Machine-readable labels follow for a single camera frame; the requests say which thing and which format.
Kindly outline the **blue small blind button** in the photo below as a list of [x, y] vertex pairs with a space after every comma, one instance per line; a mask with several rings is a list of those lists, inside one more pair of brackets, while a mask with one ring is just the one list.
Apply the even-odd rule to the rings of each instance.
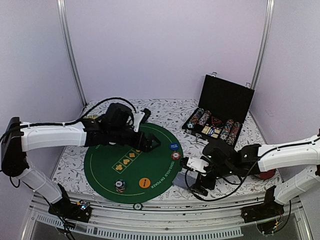
[[172, 151], [177, 151], [180, 148], [180, 145], [176, 142], [172, 142], [169, 144], [169, 149]]

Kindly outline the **small chip stack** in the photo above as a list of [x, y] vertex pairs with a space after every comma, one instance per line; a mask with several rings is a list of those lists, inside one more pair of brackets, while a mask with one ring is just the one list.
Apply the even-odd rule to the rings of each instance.
[[171, 158], [173, 160], [179, 160], [181, 158], [181, 154], [178, 151], [175, 151], [171, 154]]

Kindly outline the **orange big blind button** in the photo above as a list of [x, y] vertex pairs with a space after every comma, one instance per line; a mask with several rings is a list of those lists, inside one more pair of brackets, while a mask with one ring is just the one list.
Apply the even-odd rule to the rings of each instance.
[[151, 180], [147, 177], [143, 177], [139, 180], [138, 184], [142, 189], [147, 189], [151, 186]]

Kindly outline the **blue checked card deck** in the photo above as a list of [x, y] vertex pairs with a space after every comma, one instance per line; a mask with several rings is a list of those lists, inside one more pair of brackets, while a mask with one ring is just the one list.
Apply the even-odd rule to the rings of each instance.
[[[188, 183], [189, 187], [191, 187], [193, 184], [195, 184], [197, 178], [194, 176], [187, 175], [186, 179], [187, 179], [187, 183]], [[185, 174], [182, 172], [179, 172], [176, 175], [176, 177], [172, 181], [172, 184], [177, 187], [183, 188], [185, 190], [188, 189], [186, 182], [185, 182]]]

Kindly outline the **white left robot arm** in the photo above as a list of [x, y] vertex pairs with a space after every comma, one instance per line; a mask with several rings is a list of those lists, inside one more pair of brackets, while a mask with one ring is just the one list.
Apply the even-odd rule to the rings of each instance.
[[151, 152], [161, 141], [141, 130], [150, 115], [147, 108], [133, 112], [124, 104], [111, 103], [107, 111], [95, 119], [81, 117], [69, 122], [30, 123], [12, 117], [0, 138], [1, 170], [41, 194], [63, 217], [70, 217], [75, 210], [68, 194], [47, 176], [51, 169], [49, 161], [58, 161], [50, 154], [68, 146], [110, 144]]

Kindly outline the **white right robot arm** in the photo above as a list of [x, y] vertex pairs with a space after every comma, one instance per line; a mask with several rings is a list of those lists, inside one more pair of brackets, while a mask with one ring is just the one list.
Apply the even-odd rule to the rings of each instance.
[[226, 141], [213, 140], [204, 147], [200, 158], [183, 157], [180, 164], [197, 173], [195, 183], [187, 185], [187, 189], [201, 201], [206, 200], [218, 179], [235, 175], [243, 184], [251, 175], [305, 165], [289, 180], [268, 188], [263, 203], [241, 209], [241, 217], [249, 223], [282, 215], [287, 202], [320, 182], [320, 136], [282, 144], [251, 144], [240, 150]]

